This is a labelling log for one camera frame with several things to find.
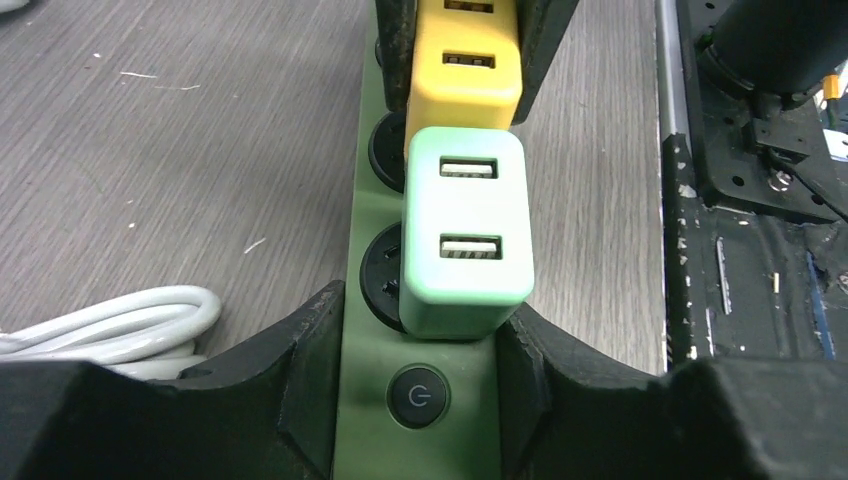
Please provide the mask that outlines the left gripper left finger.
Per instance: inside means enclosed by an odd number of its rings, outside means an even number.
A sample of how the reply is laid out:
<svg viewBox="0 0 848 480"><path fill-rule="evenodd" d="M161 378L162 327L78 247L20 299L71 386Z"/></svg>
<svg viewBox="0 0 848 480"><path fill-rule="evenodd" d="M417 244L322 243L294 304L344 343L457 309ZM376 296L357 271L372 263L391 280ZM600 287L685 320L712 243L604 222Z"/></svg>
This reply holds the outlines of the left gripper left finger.
<svg viewBox="0 0 848 480"><path fill-rule="evenodd" d="M178 379L1 367L5 479L327 479L345 285Z"/></svg>

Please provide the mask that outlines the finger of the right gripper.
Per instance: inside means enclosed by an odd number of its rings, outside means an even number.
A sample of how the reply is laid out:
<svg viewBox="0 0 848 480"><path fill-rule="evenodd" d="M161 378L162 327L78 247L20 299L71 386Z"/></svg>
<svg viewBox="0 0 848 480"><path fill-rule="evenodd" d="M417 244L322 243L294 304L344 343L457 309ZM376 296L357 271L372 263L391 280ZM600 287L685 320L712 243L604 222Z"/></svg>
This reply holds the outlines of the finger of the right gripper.
<svg viewBox="0 0 848 480"><path fill-rule="evenodd" d="M417 2L376 0L374 6L385 104L397 112L406 108L410 94Z"/></svg>
<svg viewBox="0 0 848 480"><path fill-rule="evenodd" d="M578 4L578 0L516 2L522 94L513 125L527 120Z"/></svg>

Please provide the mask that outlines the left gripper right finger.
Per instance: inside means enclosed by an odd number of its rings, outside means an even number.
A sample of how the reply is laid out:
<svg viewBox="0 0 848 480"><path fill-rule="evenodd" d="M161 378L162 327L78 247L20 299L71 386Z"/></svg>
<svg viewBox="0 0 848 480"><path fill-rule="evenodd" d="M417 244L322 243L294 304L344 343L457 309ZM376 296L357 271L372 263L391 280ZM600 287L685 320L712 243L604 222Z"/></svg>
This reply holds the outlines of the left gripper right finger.
<svg viewBox="0 0 848 480"><path fill-rule="evenodd" d="M507 479L843 479L847 367L719 357L653 376L522 305L496 334Z"/></svg>

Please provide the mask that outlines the yellow adapter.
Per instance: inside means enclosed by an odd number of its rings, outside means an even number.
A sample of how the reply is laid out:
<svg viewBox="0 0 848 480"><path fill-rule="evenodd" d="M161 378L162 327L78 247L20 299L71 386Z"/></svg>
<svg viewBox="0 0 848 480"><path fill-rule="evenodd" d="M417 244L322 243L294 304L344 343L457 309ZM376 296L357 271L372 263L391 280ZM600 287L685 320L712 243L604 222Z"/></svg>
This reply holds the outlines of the yellow adapter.
<svg viewBox="0 0 848 480"><path fill-rule="evenodd" d="M512 124L523 90L516 3L417 3L406 140L429 126Z"/></svg>

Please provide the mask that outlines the green power strip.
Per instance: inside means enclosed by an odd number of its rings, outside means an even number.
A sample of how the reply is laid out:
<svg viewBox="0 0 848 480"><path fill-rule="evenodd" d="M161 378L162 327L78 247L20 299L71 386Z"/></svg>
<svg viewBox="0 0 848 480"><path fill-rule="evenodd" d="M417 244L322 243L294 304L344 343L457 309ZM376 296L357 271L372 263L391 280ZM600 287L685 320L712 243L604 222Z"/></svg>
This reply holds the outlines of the green power strip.
<svg viewBox="0 0 848 480"><path fill-rule="evenodd" d="M373 128L386 112L375 56L377 20L365 4L365 52L340 356L333 463L336 479L498 479L499 409L495 341L422 342L385 326L366 305L359 268L367 247L400 219L403 202L368 161ZM429 367L447 389L441 417L428 427L398 423L389 387L401 371Z"/></svg>

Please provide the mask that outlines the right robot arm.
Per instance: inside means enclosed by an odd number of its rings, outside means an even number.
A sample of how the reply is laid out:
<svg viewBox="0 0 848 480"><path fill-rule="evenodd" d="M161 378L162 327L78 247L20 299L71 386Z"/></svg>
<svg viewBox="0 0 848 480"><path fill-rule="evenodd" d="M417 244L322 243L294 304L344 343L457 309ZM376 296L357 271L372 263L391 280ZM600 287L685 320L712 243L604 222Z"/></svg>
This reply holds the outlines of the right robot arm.
<svg viewBox="0 0 848 480"><path fill-rule="evenodd" d="M440 1L477 30L491 25L513 37L520 53L522 95L509 119L526 120L577 8L574 1ZM406 108L414 42L423 1L378 1L377 38L389 111ZM801 94L847 57L844 1L732 1L709 32L707 56L741 88Z"/></svg>

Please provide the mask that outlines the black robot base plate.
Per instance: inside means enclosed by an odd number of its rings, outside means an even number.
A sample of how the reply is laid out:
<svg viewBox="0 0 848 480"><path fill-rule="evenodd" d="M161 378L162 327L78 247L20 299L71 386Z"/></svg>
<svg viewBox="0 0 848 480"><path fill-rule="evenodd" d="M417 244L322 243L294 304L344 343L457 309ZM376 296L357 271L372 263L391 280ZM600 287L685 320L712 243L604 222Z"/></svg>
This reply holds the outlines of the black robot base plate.
<svg viewBox="0 0 848 480"><path fill-rule="evenodd" d="M667 359L847 358L847 164L814 86L741 88L707 56L732 1L656 5Z"/></svg>

